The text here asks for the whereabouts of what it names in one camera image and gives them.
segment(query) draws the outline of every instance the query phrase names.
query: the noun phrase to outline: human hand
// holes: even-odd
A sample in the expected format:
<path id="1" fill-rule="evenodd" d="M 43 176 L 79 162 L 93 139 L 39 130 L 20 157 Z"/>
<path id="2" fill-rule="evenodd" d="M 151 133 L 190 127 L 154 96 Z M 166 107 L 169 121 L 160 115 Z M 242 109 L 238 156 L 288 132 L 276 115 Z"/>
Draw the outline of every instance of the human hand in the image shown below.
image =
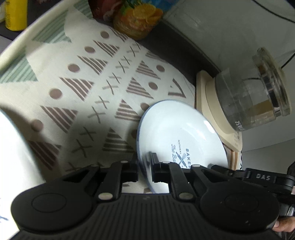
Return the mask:
<path id="1" fill-rule="evenodd" d="M 295 230 L 295 217 L 280 218 L 273 226 L 275 232 L 292 232 Z"/>

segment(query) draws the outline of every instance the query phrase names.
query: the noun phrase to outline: blue rim plate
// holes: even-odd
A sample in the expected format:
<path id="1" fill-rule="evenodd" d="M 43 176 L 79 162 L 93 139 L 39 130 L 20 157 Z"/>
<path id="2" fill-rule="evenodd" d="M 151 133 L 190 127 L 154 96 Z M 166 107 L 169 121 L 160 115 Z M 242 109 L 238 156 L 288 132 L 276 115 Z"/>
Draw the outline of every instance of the blue rim plate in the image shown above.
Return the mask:
<path id="1" fill-rule="evenodd" d="M 147 184 L 154 193 L 168 193 L 168 184 L 152 181 L 150 158 L 156 152 L 160 162 L 228 167 L 221 140 L 207 119 L 193 107 L 177 100 L 163 100 L 150 106 L 137 132 L 137 156 Z"/>

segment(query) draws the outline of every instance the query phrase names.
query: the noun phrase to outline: patterned cloth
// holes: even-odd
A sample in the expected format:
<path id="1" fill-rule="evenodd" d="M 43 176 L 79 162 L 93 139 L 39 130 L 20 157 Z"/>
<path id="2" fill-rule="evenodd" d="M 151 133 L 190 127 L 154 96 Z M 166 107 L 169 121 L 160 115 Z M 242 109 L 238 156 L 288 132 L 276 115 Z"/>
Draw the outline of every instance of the patterned cloth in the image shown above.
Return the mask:
<path id="1" fill-rule="evenodd" d="M 195 104 L 195 87 L 177 69 L 92 19 L 87 0 L 64 2 L 0 72 L 0 107 L 47 180 L 89 164 L 131 159 L 149 106 L 163 99 Z M 237 154 L 226 150 L 236 167 Z M 123 192 L 150 190 L 140 175 L 139 182 L 123 184 Z"/>

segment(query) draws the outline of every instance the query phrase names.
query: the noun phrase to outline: glass jar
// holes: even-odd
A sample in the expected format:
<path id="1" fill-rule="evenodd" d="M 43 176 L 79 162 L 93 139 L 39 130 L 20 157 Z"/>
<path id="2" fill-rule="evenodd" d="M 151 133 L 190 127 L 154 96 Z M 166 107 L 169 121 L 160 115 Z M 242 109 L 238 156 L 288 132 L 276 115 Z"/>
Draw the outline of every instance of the glass jar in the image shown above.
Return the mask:
<path id="1" fill-rule="evenodd" d="M 251 60 L 219 73 L 215 87 L 225 117 L 236 131 L 291 113 L 284 72 L 265 48 Z"/>

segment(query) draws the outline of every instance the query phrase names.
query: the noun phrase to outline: white object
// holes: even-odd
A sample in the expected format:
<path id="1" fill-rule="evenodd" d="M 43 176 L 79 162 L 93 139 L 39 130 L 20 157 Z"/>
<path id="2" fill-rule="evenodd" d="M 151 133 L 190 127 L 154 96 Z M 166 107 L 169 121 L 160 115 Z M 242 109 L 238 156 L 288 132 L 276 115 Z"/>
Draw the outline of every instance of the white object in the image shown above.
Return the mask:
<path id="1" fill-rule="evenodd" d="M 10 212 L 13 199 L 44 182 L 24 138 L 0 110 L 0 240 L 19 231 Z"/>
<path id="2" fill-rule="evenodd" d="M 211 124 L 193 107 L 176 100 L 151 106 L 137 133 L 138 159 L 151 191 L 168 193 L 168 184 L 152 181 L 150 153 L 157 153 L 160 162 L 176 162 L 181 168 L 193 164 L 228 167 L 222 142 Z"/>

